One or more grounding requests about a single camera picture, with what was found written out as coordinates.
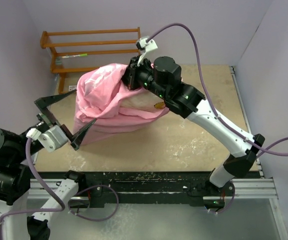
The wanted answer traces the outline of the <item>pink pillowcase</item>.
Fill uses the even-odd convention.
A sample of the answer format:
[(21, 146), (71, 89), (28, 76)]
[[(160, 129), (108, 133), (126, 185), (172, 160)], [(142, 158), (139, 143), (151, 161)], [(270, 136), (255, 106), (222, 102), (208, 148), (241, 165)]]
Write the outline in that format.
[(169, 112), (165, 107), (147, 112), (121, 107), (121, 101), (142, 93), (144, 88), (128, 90), (121, 78), (125, 64), (111, 63), (83, 74), (77, 83), (73, 131), (76, 133), (97, 119), (82, 141), (88, 145), (115, 134), (133, 132), (146, 127)]

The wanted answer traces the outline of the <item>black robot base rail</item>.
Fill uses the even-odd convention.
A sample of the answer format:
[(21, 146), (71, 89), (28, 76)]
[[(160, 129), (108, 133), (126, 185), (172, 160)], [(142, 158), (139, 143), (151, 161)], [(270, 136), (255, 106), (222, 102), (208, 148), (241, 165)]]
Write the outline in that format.
[(79, 183), (77, 196), (90, 207), (106, 204), (184, 204), (222, 209), (224, 199), (235, 194), (228, 181), (222, 188), (209, 182), (207, 171), (74, 172), (64, 179)]

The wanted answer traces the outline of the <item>yellow white pillow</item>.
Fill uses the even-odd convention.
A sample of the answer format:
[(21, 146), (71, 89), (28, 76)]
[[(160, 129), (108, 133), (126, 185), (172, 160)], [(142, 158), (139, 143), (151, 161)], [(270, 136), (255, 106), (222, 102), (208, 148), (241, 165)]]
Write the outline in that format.
[(166, 106), (161, 98), (149, 91), (138, 93), (121, 101), (121, 107), (154, 113), (163, 110)]

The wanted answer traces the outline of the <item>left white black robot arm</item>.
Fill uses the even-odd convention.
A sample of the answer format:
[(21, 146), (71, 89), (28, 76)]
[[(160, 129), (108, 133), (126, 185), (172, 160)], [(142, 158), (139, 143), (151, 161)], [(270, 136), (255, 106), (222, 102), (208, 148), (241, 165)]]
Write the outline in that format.
[[(64, 93), (37, 99), (39, 122), (21, 134), (0, 128), (0, 240), (49, 239), (52, 222), (68, 208), (70, 199), (86, 192), (85, 175), (71, 170), (57, 190), (52, 190), (38, 174), (31, 158), (42, 149), (53, 152), (66, 143), (74, 150), (80, 148), (91, 124), (71, 133), (49, 110), (50, 105), (66, 97)], [(41, 208), (34, 210), (26, 207), (32, 177), (50, 195)]]

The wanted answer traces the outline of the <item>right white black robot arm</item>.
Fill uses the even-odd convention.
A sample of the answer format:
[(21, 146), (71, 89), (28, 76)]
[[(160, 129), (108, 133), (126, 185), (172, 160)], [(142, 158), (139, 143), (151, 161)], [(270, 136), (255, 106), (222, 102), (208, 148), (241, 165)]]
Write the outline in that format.
[(217, 196), (231, 179), (246, 175), (265, 138), (243, 131), (220, 112), (214, 112), (203, 93), (182, 81), (181, 71), (182, 68), (168, 56), (154, 62), (135, 56), (122, 81), (129, 90), (144, 88), (161, 98), (171, 112), (201, 126), (227, 148), (229, 156), (211, 172), (206, 183), (207, 192)]

